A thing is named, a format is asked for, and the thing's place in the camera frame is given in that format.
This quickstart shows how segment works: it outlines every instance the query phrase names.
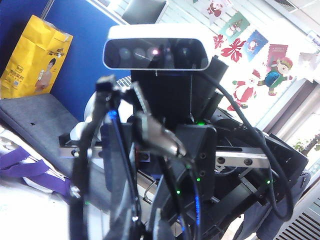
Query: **green led light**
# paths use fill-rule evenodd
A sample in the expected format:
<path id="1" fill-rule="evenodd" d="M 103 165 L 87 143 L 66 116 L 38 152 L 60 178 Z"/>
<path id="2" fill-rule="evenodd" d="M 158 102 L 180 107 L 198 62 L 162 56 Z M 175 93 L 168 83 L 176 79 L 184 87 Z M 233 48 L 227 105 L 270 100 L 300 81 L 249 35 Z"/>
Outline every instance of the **green led light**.
<path id="1" fill-rule="evenodd" d="M 199 125 L 199 126 L 204 126 L 206 123 L 204 122 L 204 121 L 198 121 L 197 122 L 197 125 Z"/>

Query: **white camera housing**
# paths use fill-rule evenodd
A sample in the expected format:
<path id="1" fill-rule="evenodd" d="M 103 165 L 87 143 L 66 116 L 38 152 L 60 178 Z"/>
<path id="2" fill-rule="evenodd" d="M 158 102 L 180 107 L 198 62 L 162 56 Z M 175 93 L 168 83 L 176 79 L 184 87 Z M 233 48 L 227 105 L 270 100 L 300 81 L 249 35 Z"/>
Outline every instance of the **white camera housing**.
<path id="1" fill-rule="evenodd" d="M 213 33 L 202 24 L 116 25 L 109 30 L 103 63 L 109 69 L 201 71 L 214 51 Z"/>

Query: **purple strap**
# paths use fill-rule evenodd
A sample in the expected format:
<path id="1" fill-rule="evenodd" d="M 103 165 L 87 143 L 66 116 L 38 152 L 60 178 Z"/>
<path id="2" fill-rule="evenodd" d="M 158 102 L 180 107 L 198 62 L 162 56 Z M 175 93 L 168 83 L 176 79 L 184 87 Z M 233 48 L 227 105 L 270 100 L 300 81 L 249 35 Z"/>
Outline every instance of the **purple strap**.
<path id="1" fill-rule="evenodd" d="M 64 197 L 69 196 L 70 180 L 64 181 L 58 177 L 47 174 L 50 168 L 43 160 L 34 163 L 20 163 L 29 157 L 30 154 L 22 147 L 1 156 L 0 158 L 0 176 L 22 178 L 27 177 L 31 181 L 57 192 Z"/>
<path id="2" fill-rule="evenodd" d="M 30 154 L 21 146 L 19 146 L 17 149 L 3 156 L 0 156 L 0 169 L 4 169 L 12 166 L 13 164 L 17 164 L 18 162 L 25 160 L 29 156 Z"/>
<path id="3" fill-rule="evenodd" d="M 33 177 L 45 173 L 49 167 L 43 160 L 35 163 L 23 163 L 11 166 L 9 169 L 0 170 L 0 175 L 14 178 Z"/>
<path id="4" fill-rule="evenodd" d="M 29 176 L 28 179 L 65 197 L 70 194 L 70 180 L 68 178 L 63 181 L 60 178 L 43 173 L 38 176 Z"/>

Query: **blue partition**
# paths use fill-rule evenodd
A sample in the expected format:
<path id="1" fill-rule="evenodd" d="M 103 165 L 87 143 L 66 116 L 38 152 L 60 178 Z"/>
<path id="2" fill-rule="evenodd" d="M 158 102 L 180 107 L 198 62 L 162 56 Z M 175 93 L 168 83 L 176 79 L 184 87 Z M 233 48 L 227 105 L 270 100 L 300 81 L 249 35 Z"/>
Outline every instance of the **blue partition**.
<path id="1" fill-rule="evenodd" d="M 0 75 L 31 15 L 40 17 L 45 0 L 2 0 L 0 3 Z"/>
<path id="2" fill-rule="evenodd" d="M 101 76 L 122 78 L 129 71 L 107 69 L 102 62 L 108 30 L 117 23 L 86 0 L 56 0 L 46 20 L 73 35 L 71 47 L 51 93 L 80 121 Z"/>

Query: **yellow bag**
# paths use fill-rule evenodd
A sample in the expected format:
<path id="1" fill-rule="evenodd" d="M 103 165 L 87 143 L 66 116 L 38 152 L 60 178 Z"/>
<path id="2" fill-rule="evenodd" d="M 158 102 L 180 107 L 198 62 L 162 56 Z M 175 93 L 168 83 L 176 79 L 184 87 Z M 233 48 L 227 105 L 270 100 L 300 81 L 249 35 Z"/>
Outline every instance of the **yellow bag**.
<path id="1" fill-rule="evenodd" d="M 32 15 L 0 78 L 0 97 L 49 93 L 72 39 L 72 35 Z"/>

